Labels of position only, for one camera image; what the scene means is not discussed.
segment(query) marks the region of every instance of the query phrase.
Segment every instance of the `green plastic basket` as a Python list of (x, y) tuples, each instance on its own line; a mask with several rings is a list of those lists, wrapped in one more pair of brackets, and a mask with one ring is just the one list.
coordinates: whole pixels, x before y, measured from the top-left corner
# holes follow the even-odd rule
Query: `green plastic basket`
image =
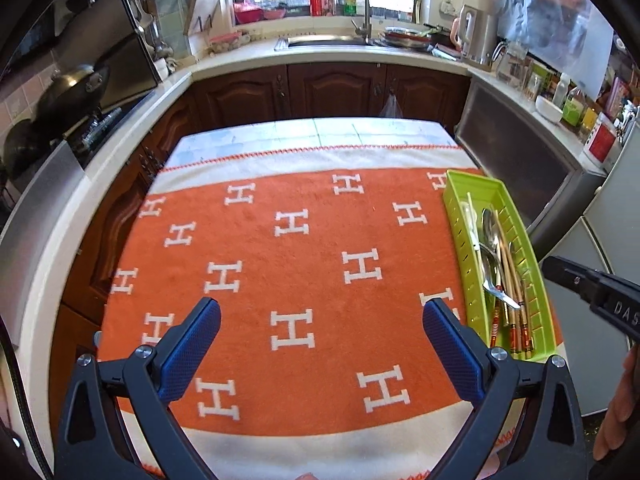
[[(462, 216), (460, 201), (466, 202), (467, 193), (471, 193), (471, 200), (478, 213), (479, 221), (481, 221), (483, 209), (494, 209), (498, 213), (507, 240), (513, 242), (514, 263), (523, 277), (529, 306), (529, 330), (534, 342), (530, 360), (546, 361), (549, 356), (556, 353), (557, 347), (551, 310), (536, 255), (513, 200), (500, 180), (449, 170), (447, 171), (447, 189), (442, 198), (456, 245), (465, 295), (467, 323), (478, 332), (487, 345), (490, 343), (495, 300), (491, 296), (486, 296), (482, 288), (478, 260), (474, 255), (471, 237)], [(498, 334), (497, 345), (503, 348), (509, 347), (508, 330), (502, 327)]]

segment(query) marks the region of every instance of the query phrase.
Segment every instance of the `white refrigerator door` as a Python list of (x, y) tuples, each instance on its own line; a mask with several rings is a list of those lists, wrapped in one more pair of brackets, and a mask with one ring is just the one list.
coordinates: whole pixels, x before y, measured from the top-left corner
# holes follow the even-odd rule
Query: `white refrigerator door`
[[(574, 224), (551, 255), (609, 271), (584, 218)], [(589, 415), (606, 410), (622, 376), (622, 361), (628, 352), (626, 336), (593, 314), (577, 294), (549, 280), (545, 286), (562, 328), (580, 412)]]
[(611, 272), (640, 283), (640, 134), (638, 123), (584, 216)]

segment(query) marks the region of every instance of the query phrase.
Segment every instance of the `faucet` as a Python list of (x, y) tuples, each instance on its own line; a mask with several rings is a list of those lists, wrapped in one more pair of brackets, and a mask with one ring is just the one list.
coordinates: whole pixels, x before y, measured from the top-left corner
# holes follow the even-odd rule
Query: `faucet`
[(369, 5), (369, 0), (364, 0), (364, 23), (362, 26), (357, 26), (353, 20), (351, 20), (351, 23), (356, 28), (356, 34), (362, 36), (365, 41), (369, 41), (371, 38), (371, 6)]

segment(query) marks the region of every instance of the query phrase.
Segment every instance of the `wooden cabinet door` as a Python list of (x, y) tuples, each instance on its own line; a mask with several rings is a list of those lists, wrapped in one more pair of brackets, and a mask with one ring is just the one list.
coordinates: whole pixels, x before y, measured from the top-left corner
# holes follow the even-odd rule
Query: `wooden cabinet door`
[(49, 359), (49, 422), (54, 442), (76, 360), (82, 354), (95, 355), (94, 333), (97, 330), (100, 327), (96, 324), (68, 306), (60, 305)]
[(193, 91), (205, 131), (290, 118), (284, 65), (199, 81)]
[(383, 107), (386, 65), (308, 63), (289, 66), (294, 118), (375, 117)]
[(164, 166), (181, 138), (201, 130), (193, 89), (189, 89), (154, 125), (142, 141), (142, 147), (158, 170)]
[(87, 228), (74, 260), (62, 301), (95, 324), (102, 323), (104, 304), (118, 260), (138, 209), (149, 189), (152, 174), (139, 146), (111, 184)]
[(451, 135), (460, 122), (469, 91), (468, 77), (438, 70), (390, 65), (386, 92), (396, 95), (405, 119), (442, 124)]

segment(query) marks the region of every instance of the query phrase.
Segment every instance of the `metal bolt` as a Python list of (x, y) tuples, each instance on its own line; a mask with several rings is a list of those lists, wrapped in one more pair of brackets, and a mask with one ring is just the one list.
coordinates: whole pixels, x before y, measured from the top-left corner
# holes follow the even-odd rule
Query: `metal bolt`
[(507, 351), (504, 348), (494, 346), (493, 348), (491, 348), (491, 357), (493, 357), (496, 361), (504, 361), (507, 357), (509, 357), (509, 354), (507, 354)]
[(142, 345), (139, 346), (138, 348), (136, 348), (136, 356), (140, 357), (141, 359), (146, 359), (147, 357), (149, 357), (151, 355), (151, 352), (153, 351), (153, 349), (151, 348), (151, 346), (149, 345)]
[(551, 364), (556, 368), (564, 368), (566, 366), (566, 361), (561, 355), (554, 355), (551, 357)]
[(87, 366), (91, 362), (91, 359), (93, 359), (91, 354), (82, 354), (77, 362), (80, 366)]

